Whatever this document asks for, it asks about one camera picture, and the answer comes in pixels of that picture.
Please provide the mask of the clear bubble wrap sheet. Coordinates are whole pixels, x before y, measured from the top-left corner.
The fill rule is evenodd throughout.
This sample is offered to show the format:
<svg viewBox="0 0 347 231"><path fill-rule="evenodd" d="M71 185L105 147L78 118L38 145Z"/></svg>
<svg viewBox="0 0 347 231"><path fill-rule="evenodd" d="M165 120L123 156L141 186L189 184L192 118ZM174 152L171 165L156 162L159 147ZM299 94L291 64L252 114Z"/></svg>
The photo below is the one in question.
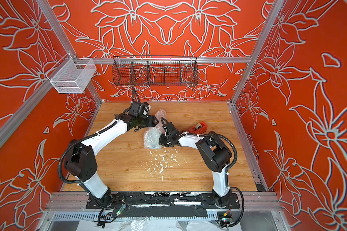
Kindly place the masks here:
<svg viewBox="0 0 347 231"><path fill-rule="evenodd" d="M155 127L149 128L144 133L144 148L153 150L163 148L163 146L159 144L161 134L165 133L161 118L163 117L166 119L166 116L167 114L163 109L159 110L155 114L155 117L158 119L159 123Z"/></svg>

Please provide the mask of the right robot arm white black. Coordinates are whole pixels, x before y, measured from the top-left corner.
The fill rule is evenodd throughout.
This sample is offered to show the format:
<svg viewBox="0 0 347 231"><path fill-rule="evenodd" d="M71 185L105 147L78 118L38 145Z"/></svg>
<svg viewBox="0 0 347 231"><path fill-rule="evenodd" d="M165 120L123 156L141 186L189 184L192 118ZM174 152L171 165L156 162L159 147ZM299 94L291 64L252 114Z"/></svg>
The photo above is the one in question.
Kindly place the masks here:
<svg viewBox="0 0 347 231"><path fill-rule="evenodd" d="M216 221L220 228L229 230L240 224L245 210L244 195L239 188L229 185L229 170L238 159L235 145L224 135L213 131L207 134L179 132L172 122L163 117L161 117L161 123L164 134L160 136L160 145L194 148L199 151L205 165L212 171L212 192L202 193L198 196L202 207L226 209L226 212L220 215Z"/></svg>

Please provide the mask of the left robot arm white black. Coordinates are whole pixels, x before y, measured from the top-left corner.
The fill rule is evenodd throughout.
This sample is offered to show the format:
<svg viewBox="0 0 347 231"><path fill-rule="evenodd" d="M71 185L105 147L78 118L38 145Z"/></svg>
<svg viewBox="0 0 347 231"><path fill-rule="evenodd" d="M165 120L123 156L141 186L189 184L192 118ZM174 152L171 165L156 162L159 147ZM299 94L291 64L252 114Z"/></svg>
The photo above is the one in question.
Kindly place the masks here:
<svg viewBox="0 0 347 231"><path fill-rule="evenodd" d="M113 198L97 173L96 155L117 137L131 129L155 127L158 119L150 115L150 105L147 102L131 102L129 108L120 114L101 130L80 140L69 142L62 154L57 173L64 184L78 184L89 195L89 199L101 209L111 209L117 199Z"/></svg>

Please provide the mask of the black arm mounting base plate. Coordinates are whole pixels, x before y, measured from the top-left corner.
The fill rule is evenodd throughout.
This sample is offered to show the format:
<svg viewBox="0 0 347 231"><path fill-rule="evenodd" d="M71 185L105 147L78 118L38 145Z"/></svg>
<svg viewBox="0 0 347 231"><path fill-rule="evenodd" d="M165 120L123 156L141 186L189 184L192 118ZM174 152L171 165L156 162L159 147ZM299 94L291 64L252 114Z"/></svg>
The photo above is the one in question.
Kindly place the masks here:
<svg viewBox="0 0 347 231"><path fill-rule="evenodd" d="M238 196L229 196L224 205L215 198L213 192L112 192L119 203L124 201L130 206L195 206L204 209L240 209Z"/></svg>

